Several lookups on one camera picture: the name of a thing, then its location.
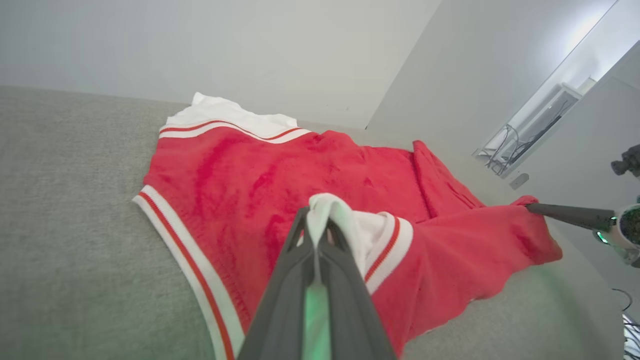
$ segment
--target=gray tablecloth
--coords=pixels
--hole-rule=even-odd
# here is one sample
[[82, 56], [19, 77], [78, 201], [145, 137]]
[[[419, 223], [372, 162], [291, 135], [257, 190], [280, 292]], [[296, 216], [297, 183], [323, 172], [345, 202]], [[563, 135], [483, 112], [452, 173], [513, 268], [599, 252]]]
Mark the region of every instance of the gray tablecloth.
[[[2, 359], [213, 358], [186, 279], [131, 202], [158, 129], [184, 107], [0, 88]], [[411, 147], [392, 134], [343, 130], [360, 144]], [[483, 201], [516, 197], [455, 146], [423, 140]], [[408, 344], [404, 358], [619, 359], [617, 304], [554, 236], [562, 261], [512, 276], [496, 297]]]

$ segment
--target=gray wall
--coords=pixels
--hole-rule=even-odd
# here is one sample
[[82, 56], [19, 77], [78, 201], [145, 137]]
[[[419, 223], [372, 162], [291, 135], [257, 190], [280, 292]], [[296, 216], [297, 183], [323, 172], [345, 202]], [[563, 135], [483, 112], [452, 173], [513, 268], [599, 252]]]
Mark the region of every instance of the gray wall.
[[0, 1], [0, 85], [362, 127], [440, 0]]
[[[640, 143], [640, 43], [545, 138], [516, 170], [529, 174], [519, 192], [548, 204], [586, 208], [618, 209], [635, 203], [640, 182], [631, 174], [617, 176], [610, 162]], [[562, 223], [558, 228], [609, 285], [640, 299], [640, 269], [623, 265], [588, 230]], [[640, 304], [632, 306], [631, 315], [640, 319]]]
[[438, 133], [471, 154], [566, 58], [614, 0], [445, 0], [369, 123]]

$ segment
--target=green light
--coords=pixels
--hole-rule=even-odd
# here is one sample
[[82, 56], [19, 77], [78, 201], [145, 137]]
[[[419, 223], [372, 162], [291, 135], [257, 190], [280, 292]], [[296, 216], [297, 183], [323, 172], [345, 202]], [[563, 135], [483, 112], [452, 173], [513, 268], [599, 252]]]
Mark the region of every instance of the green light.
[[600, 241], [602, 241], [605, 244], [608, 244], [609, 242], [607, 241], [607, 239], [604, 238], [604, 236], [602, 236], [602, 233], [599, 231], [597, 232], [598, 237], [600, 238]]

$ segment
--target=striped ribbed trim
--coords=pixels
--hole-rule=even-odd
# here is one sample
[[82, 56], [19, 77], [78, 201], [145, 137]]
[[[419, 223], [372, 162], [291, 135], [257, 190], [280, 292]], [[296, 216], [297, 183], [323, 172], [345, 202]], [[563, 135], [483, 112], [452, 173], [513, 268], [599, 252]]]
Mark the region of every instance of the striped ribbed trim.
[[216, 359], [235, 359], [244, 332], [219, 275], [178, 214], [153, 187], [146, 185], [133, 201], [147, 214], [187, 277], [209, 328]]
[[387, 217], [387, 224], [380, 241], [376, 242], [365, 260], [365, 285], [369, 294], [373, 294], [382, 282], [396, 269], [404, 259], [413, 239], [413, 227], [403, 218], [389, 213], [380, 213]]
[[263, 134], [256, 135], [249, 130], [243, 129], [238, 125], [235, 125], [232, 122], [226, 120], [208, 120], [199, 124], [188, 124], [188, 125], [176, 125], [170, 124], [163, 126], [160, 129], [160, 138], [193, 138], [196, 136], [200, 136], [212, 129], [217, 127], [229, 127], [232, 129], [236, 129], [256, 140], [260, 140], [263, 142], [269, 143], [284, 143], [291, 141], [295, 138], [298, 138], [304, 134], [308, 134], [311, 131], [303, 129], [301, 127], [292, 127], [290, 129], [283, 128], [282, 126], [277, 126], [274, 129], [270, 129], [267, 124], [263, 124], [264, 129], [261, 132], [270, 132], [270, 136], [264, 136]]

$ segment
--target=red garment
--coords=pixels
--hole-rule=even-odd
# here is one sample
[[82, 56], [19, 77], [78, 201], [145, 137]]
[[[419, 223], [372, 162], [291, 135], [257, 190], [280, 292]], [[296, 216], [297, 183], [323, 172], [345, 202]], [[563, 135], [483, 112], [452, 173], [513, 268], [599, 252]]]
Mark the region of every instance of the red garment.
[[544, 218], [521, 206], [536, 199], [485, 207], [420, 141], [410, 152], [334, 131], [250, 131], [166, 126], [135, 199], [194, 288], [219, 358], [238, 354], [294, 216], [316, 193], [395, 216], [365, 281], [398, 356], [512, 273], [562, 257]]

